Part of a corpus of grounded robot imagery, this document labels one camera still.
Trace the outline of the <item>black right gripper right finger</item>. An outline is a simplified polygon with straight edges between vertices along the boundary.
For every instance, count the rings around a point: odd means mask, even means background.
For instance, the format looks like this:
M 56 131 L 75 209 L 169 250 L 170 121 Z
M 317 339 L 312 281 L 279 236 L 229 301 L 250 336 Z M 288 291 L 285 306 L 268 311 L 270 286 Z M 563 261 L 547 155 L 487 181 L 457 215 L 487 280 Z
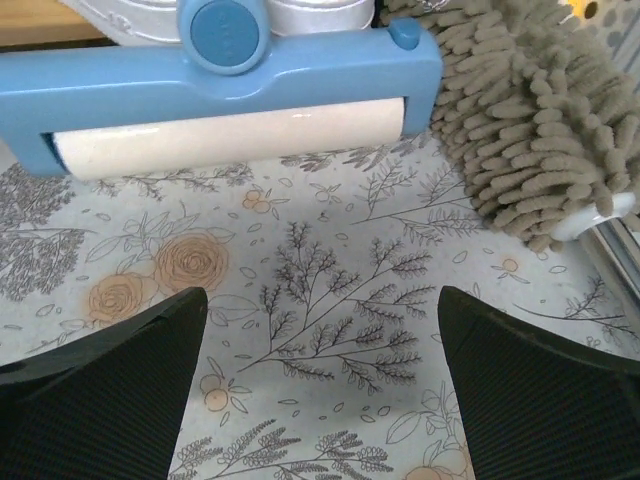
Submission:
M 452 286 L 438 324 L 476 478 L 638 478 L 638 361 Z

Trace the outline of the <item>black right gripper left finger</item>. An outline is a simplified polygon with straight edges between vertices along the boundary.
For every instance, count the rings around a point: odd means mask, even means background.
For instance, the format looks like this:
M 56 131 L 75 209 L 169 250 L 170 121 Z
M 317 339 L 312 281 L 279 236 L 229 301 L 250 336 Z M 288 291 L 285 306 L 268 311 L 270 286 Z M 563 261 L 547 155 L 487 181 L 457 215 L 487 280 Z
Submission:
M 188 288 L 1 368 L 4 479 L 165 479 L 207 317 Z

